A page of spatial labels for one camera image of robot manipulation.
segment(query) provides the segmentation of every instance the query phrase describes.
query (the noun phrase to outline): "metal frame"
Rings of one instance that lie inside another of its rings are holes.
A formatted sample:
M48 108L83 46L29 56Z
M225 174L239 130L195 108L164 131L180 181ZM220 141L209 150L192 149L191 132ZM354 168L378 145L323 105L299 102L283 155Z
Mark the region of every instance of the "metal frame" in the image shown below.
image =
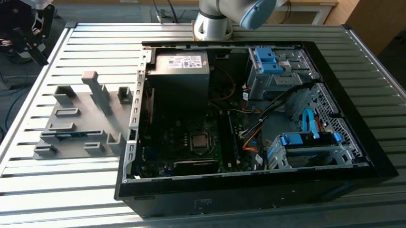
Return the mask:
M163 10L171 10L168 5L156 5L160 12L164 14ZM291 10L294 12L316 12L315 18L311 22L312 25L322 25L324 24L324 21L327 19L327 16L330 14L330 11L334 6L331 5L320 5L320 6L291 6ZM140 4L140 15L141 15L141 21L144 23L152 23L152 17L156 14L155 7L152 4ZM176 5L177 10L199 10L199 5ZM275 8L275 11L286 11L287 6L280 6L279 8Z
M131 85L137 71L140 42L192 40L189 24L79 24L57 42L9 133L0 146L0 224L14 227L135 227L217 225L403 227L406 224L406 106L404 96L372 54L340 26L267 25L256 31L233 27L236 40L308 40L316 43L340 84L388 155L399 177L359 189L332 202L204 216L143 220L113 200L117 158L30 160L54 99L56 85L85 92L80 71L101 73L100 83L113 91Z

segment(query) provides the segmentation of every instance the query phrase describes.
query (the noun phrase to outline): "orange wire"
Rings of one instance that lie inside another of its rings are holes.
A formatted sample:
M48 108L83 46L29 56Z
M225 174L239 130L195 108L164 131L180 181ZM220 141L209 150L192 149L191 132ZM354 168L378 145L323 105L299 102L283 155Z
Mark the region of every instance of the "orange wire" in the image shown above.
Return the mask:
M241 149L243 149L244 151L253 151L253 152L257 152L257 150L256 150L255 148L249 148L249 147L247 147L247 145L248 145L248 142L251 141L251 139L253 138L253 136L256 135L256 133L259 132L260 128L261 128L261 126L256 129L256 131L253 132L253 134L252 134L251 137L248 138L247 142L245 142L244 145L241 146Z
M219 70L224 73L224 75L227 75L227 77L229 78L229 81L231 81L231 83L232 83L232 90L231 90L231 93L229 93L228 96L225 96L225 97L223 97L223 98L217 98L217 99L211 99L209 101L223 101L223 100L228 99L228 98L233 95L233 93L235 93L235 83L233 83L232 77L231 77L229 74L225 72L225 70L223 70L223 69L219 68L219 67L216 67L216 69L219 69Z
M245 109L245 104L247 104L247 101L243 101L241 110L243 110L243 111L247 111L247 112L252 111L252 109Z

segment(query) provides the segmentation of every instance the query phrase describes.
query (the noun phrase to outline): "cable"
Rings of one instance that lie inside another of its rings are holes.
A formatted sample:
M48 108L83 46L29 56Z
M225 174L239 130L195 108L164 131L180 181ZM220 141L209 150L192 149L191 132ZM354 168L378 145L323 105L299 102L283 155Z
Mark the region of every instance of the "cable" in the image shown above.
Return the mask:
M185 11L187 11L187 9L185 9L185 10L183 10L183 13L180 14L180 17L177 18L177 20L180 20L180 19L181 19L183 14L185 13Z
M148 113L148 123L151 123L149 95L148 95L148 91L147 91L147 90L145 90L145 95L147 95L147 113Z
M28 82L28 72L26 72L26 69L25 69L25 68L22 68L22 69L24 69L24 71L25 71L25 81L24 81L24 85L22 85L16 91L12 91L12 92L9 92L9 93L0 94L0 96L9 96L9 95L12 95L12 94L20 92L21 89L25 88L25 85L26 85L26 82Z
M171 7L171 10L172 10L172 15L173 15L175 23L177 24L179 21L177 21L177 18L176 18L176 13L175 13L175 10L173 10L173 6L172 6L172 3L171 3L171 0L167 0L167 2L169 3L169 7Z
M208 103L211 103L212 106L216 107L219 110L235 111L235 112L247 113L247 114L252 113L252 112L241 111L241 110L237 110L237 109L233 109L233 108L221 108L221 107L217 106L212 101L208 101Z
M243 111L247 111L247 112L251 112L252 109L245 109L245 104L247 104L247 101L243 101L243 103L241 103L241 110L243 110Z
M4 139L4 137L5 137L5 132L4 132L4 130L2 130L2 127L0 127L0 132L1 132L1 139L0 139L0 143L2 142L2 139Z
M253 125L253 127L251 127L249 129L244 130L243 132L240 132L240 137L244 137L251 131L253 131L253 129L264 122L266 119L267 119L267 115L264 116L263 119L259 119L259 121L256 122L256 124Z
M324 131L324 128L323 128L323 125L322 125L322 122L319 121L319 119L315 117L315 122L316 122L316 124L318 124L318 130L320 131L320 132L323 132Z
M253 152L257 152L257 149L255 148L251 148L251 147L247 147L248 145L248 142L251 141L251 139L253 138L253 136L256 135L256 133L260 131L261 129L261 126L256 129L256 131L253 132L253 134L251 135L251 137L248 138L248 140L245 141L244 145L241 146L241 149L244 151L253 151Z
M4 80L4 77L2 77L2 73L1 73L1 71L0 71L0 78L1 78L2 83L5 84L5 83L6 83L6 81Z
M284 19L279 24L283 24L287 19L291 17L291 13L292 13L292 4L291 4L291 0L287 0L287 9L286 9L286 13L284 13Z
M10 115L10 112L12 112L12 108L13 108L13 105L14 103L17 102L17 100L21 98L21 96L29 91L29 89L26 89L25 91L22 91L22 93L18 94L18 96L14 98L9 108L8 108L8 111L6 111L6 114L5 114L5 118L4 118L4 129L5 129L5 132L8 131L8 127L6 127L6 121L8 121L8 117Z
M211 100L209 100L209 101L223 101L223 100L228 99L228 98L233 95L233 93L235 93L235 83L233 83L232 77L231 77L229 74L225 72L225 70L223 70L223 69L219 68L219 67L215 67L215 69L220 70L220 71L224 73L224 75L229 78L229 81L231 81L231 83L232 83L232 91L231 91L229 95L225 96L225 97L223 97L223 98L217 98L217 99L211 99Z

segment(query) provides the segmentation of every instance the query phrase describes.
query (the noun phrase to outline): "black cable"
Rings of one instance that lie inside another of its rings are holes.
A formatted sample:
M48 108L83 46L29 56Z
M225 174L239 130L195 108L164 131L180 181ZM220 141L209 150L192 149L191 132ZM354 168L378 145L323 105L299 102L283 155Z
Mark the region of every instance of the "black cable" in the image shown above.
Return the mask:
M291 4L291 0L287 0L287 9L286 9L286 13L284 13L284 19L279 24L283 24L287 19L291 17L291 13L292 13L292 4Z
M6 83L6 81L4 80L4 77L2 77L2 73L1 73L1 71L0 71L0 78L1 78L2 83L5 84L5 83Z
M177 21L177 17L176 17L176 13L175 13L175 9L173 9L173 6L172 6L172 3L171 3L171 0L167 0L167 2L169 3L169 7L171 7L171 10L172 10L172 15L173 15L175 23L177 24L177 23L179 23L179 21Z
M5 132L2 130L2 127L0 127L0 133L1 133L1 138L0 138L0 143L2 142L2 139L5 137Z
M177 20L180 20L180 19L181 19L183 14L185 13L185 11L187 11L187 9L183 11L183 13L181 13L180 17L177 18Z
M152 3L153 3L153 6L155 6L156 13L160 15L160 17L161 17L161 18L165 18L165 17L167 17L167 15L161 14L160 10L157 9L157 6L156 6L156 3L155 3L155 0L152 0Z

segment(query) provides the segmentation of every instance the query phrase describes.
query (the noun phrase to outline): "aluminum workbench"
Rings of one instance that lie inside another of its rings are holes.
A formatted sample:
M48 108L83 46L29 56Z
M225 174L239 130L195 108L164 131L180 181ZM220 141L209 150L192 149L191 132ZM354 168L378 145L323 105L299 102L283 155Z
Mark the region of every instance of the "aluminum workbench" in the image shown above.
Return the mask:
M38 134L57 85L87 91L80 75L99 72L113 91L136 80L140 42L192 40L189 24L77 24L65 28L0 147L0 227L404 227L406 93L351 30L340 26L235 27L235 40L314 41L399 176L332 202L279 209L143 219L113 200L119 158L36 161Z

